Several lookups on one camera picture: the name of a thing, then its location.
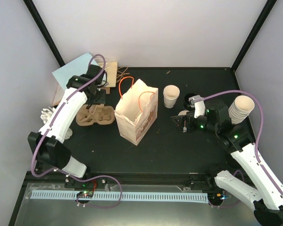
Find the light blue paper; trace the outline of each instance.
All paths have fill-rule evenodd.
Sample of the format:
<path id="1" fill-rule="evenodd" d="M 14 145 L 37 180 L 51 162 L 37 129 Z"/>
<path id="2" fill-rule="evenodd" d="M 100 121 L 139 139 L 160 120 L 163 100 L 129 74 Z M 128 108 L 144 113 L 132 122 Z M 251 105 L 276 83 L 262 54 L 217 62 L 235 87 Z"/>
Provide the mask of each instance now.
<path id="1" fill-rule="evenodd" d="M 92 56 L 90 53 L 85 53 L 81 56 L 79 56 L 77 59 L 74 59 L 73 61 L 69 62 L 68 64 L 64 65 L 63 67 L 55 70 L 52 72 L 53 76 L 58 81 L 59 85 L 62 87 L 63 90 L 66 90 L 68 80 L 74 76 L 74 75 L 82 75 L 87 72 L 88 69 L 88 63 L 91 60 Z M 92 61 L 93 65 L 98 65 L 95 60 Z"/>

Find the orange bag handle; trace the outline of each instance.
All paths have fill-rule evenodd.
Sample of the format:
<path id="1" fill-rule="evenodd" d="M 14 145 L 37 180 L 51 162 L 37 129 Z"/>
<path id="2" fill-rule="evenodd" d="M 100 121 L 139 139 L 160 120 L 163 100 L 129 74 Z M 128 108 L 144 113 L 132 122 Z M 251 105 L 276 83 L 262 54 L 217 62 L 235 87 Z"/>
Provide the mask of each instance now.
<path id="1" fill-rule="evenodd" d="M 142 92 L 142 93 L 140 94 L 140 97 L 138 98 L 138 106 L 140 107 L 141 112 L 142 112 L 142 108 L 141 108 L 140 98 L 141 98 L 142 94 L 144 94 L 144 93 L 152 93 L 152 95 L 150 96 L 150 99 L 151 99 L 152 96 L 155 94 L 154 92 L 151 92 L 151 91 L 145 91 L 145 92 Z"/>
<path id="2" fill-rule="evenodd" d="M 132 79 L 131 89 L 132 89 L 132 86 L 133 86 L 133 83 L 134 83 L 134 78 L 131 77 L 131 76 L 124 77 L 124 78 L 121 79 L 121 81 L 119 81 L 119 84 L 118 84 L 118 91 L 119 91 L 119 94 L 120 94 L 120 96 L 121 96 L 122 99 L 123 99 L 123 95 L 122 95 L 122 93 L 121 93 L 121 83 L 122 83 L 122 81 L 123 81 L 124 79 L 127 79 L 127 78 L 131 78 L 131 79 Z"/>

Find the white wall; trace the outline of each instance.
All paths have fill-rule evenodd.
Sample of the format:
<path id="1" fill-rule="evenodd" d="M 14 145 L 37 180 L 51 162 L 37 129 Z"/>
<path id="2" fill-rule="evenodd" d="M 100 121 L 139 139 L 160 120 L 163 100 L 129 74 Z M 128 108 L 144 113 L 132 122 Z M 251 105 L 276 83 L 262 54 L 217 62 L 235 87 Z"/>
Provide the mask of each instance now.
<path id="1" fill-rule="evenodd" d="M 27 136 L 52 103 L 58 64 L 21 0 L 0 0 L 0 226 L 8 225 L 32 153 Z"/>
<path id="2" fill-rule="evenodd" d="M 66 63 L 230 67 L 266 0 L 34 0 Z"/>
<path id="3" fill-rule="evenodd" d="M 236 74 L 241 89 L 261 102 L 265 120 L 260 151 L 283 182 L 283 0 L 275 4 Z M 259 119 L 255 111 L 255 133 Z"/>

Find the white backdrop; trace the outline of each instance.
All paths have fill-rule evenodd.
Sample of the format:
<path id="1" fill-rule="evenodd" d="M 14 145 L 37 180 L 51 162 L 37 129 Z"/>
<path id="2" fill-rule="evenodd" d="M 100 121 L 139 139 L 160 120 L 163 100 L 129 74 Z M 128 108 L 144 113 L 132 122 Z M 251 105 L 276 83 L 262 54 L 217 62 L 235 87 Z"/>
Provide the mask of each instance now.
<path id="1" fill-rule="evenodd" d="M 232 66 L 266 0 L 34 0 L 66 63 Z"/>

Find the stack of paper cups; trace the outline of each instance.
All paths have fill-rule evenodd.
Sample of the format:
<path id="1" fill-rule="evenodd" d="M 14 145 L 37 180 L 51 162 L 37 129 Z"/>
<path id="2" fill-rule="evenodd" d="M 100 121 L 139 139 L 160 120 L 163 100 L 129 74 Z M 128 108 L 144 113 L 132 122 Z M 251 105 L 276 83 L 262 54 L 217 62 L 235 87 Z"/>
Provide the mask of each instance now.
<path id="1" fill-rule="evenodd" d="M 239 124 L 242 122 L 254 107 L 255 103 L 251 98 L 247 96 L 238 96 L 228 109 L 232 124 Z"/>
<path id="2" fill-rule="evenodd" d="M 166 108 L 174 107 L 177 98 L 179 97 L 179 88 L 174 85 L 169 85 L 164 88 L 164 102 Z"/>

